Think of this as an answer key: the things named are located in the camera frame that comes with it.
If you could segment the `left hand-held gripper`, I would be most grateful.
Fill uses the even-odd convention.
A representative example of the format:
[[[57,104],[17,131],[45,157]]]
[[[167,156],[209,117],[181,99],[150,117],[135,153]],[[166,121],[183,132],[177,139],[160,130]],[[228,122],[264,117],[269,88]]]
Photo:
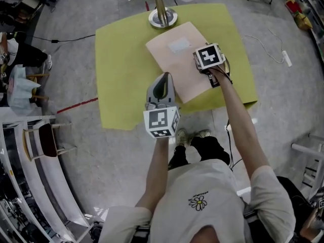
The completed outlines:
[[[180,113],[176,103],[173,78],[169,72],[161,74],[148,88],[144,123],[153,138],[175,136]]]

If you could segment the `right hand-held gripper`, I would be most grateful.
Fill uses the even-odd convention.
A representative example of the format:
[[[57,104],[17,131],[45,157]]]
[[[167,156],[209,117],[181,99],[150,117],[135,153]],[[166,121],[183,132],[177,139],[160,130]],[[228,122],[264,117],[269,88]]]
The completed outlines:
[[[193,52],[195,65],[200,74],[208,76],[212,88],[219,86],[216,77],[211,73],[211,69],[223,73],[229,80],[230,64],[217,43],[207,44]]]

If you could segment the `person's right forearm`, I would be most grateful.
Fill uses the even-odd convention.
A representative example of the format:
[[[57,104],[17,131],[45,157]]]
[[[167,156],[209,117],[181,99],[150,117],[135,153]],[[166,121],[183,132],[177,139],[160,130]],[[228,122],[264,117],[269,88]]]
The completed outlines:
[[[252,178],[258,168],[269,166],[268,159],[261,148],[252,119],[228,75],[220,67],[212,68],[211,72],[220,84],[235,145],[249,178]]]

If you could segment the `person's left forearm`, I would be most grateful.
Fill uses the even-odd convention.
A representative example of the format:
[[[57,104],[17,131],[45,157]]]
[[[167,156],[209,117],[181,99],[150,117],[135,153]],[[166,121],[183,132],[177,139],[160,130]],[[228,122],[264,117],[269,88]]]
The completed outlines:
[[[135,207],[148,209],[152,214],[164,196],[168,181],[169,138],[156,140],[146,177],[145,192]]]

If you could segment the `person's left sneaker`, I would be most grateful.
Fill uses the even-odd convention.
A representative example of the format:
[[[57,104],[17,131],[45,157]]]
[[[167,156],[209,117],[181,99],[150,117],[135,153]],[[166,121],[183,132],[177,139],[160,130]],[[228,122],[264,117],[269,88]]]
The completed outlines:
[[[184,128],[178,130],[176,135],[176,146],[190,146],[194,134],[188,134]]]

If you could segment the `silver desk lamp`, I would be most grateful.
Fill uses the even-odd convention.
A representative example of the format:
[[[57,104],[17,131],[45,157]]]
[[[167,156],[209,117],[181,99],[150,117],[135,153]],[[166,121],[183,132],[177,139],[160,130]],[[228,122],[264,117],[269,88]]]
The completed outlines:
[[[167,29],[174,26],[178,20],[178,14],[171,8],[167,8],[163,0],[155,0],[156,9],[153,10],[148,21],[152,27]]]

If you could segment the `person's black trousers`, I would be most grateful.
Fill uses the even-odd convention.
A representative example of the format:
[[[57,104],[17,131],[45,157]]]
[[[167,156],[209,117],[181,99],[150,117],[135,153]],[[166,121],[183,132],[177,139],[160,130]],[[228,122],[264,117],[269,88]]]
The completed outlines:
[[[189,162],[186,159],[186,140],[180,142],[174,150],[174,155],[169,161],[168,170],[172,170],[178,167],[188,165]],[[207,136],[204,138],[194,137],[190,146],[193,146],[200,155],[200,161],[219,159],[230,165],[230,156],[219,144],[216,137]]]

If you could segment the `white power strip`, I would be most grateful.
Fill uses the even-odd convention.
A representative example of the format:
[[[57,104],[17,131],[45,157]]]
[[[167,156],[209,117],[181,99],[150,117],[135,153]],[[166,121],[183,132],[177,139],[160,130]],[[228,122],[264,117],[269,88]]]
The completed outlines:
[[[292,62],[291,62],[287,52],[282,51],[282,55],[283,55],[283,58],[284,58],[284,60],[286,61],[287,65],[288,65],[288,67],[292,67]]]

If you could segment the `yellow basket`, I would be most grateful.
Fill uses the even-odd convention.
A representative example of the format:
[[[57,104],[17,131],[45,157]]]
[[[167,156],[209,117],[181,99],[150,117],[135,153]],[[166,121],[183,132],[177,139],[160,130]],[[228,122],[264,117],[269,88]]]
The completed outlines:
[[[302,13],[297,12],[294,15],[294,21],[299,29],[303,31],[308,31],[312,29],[312,24],[309,21],[308,17]]]

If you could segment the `person's white t-shirt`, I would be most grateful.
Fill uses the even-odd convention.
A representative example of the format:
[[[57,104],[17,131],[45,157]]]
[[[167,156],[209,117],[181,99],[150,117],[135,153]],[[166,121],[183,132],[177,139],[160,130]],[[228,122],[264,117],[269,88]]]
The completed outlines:
[[[291,200],[269,166],[251,178],[251,200],[236,192],[233,172],[223,161],[210,159],[169,171],[165,195],[150,212],[142,207],[110,207],[99,243],[130,243],[139,225],[150,225],[149,243],[190,243],[205,226],[212,226],[220,243],[252,243],[247,210],[256,211],[266,235],[256,243],[288,243],[295,216]]]

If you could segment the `white metal shelf rack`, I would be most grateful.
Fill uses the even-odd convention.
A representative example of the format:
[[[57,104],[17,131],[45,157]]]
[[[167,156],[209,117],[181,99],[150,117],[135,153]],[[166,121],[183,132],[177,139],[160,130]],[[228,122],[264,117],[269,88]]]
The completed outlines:
[[[303,12],[312,24],[312,32],[316,43],[324,57],[324,0],[302,0]]]

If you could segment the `wooden chair with brown seat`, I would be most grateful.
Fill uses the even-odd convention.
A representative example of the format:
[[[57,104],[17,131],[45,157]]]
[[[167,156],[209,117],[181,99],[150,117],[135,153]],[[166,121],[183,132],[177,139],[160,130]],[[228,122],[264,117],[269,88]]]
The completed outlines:
[[[63,127],[63,126],[69,126],[71,123],[64,123],[64,124],[44,124],[40,126],[39,128],[36,129],[27,129],[23,130],[22,133],[22,138],[23,138],[23,147],[25,150],[25,153],[27,155],[27,158],[29,161],[33,161],[34,159],[38,159],[41,157],[57,157],[59,155],[62,155],[64,153],[67,153],[69,151],[77,149],[76,146],[73,146],[69,149],[57,149],[56,141],[55,141],[55,136],[54,136],[54,131],[53,129]],[[40,146],[42,148],[43,154],[37,155],[37,156],[31,156],[31,154],[28,151],[27,147],[27,135],[29,133],[34,133],[37,132],[39,136],[39,142]]]

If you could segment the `white curved counter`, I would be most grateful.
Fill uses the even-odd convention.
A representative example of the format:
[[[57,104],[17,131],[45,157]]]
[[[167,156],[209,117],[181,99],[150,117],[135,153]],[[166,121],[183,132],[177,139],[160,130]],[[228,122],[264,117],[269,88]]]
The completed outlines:
[[[23,147],[23,130],[51,123],[53,115],[16,118],[0,117],[0,161],[7,173],[19,207],[27,223],[38,233],[39,242],[81,243],[94,224],[79,208],[63,173],[59,157],[41,157],[29,161]],[[31,156],[43,154],[37,132],[27,135]],[[60,145],[57,149],[72,146]]]

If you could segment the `round table with white cloth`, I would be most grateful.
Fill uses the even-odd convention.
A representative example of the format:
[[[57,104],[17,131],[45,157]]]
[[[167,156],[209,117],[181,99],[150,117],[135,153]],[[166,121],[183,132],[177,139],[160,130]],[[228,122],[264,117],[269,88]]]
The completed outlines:
[[[36,106],[30,103],[32,90],[40,87],[40,84],[26,77],[26,69],[22,65],[16,65],[10,74],[7,88],[7,103],[18,116],[30,115]]]

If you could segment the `white metal frame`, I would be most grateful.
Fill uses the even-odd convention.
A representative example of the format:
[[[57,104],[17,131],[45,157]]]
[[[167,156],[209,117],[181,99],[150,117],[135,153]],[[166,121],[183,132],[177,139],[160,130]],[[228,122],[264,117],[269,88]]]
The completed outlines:
[[[324,137],[309,133],[307,138],[314,140],[317,143],[317,148],[292,143],[291,149],[306,156],[306,166],[302,176],[302,192],[308,199],[311,199],[324,186]]]

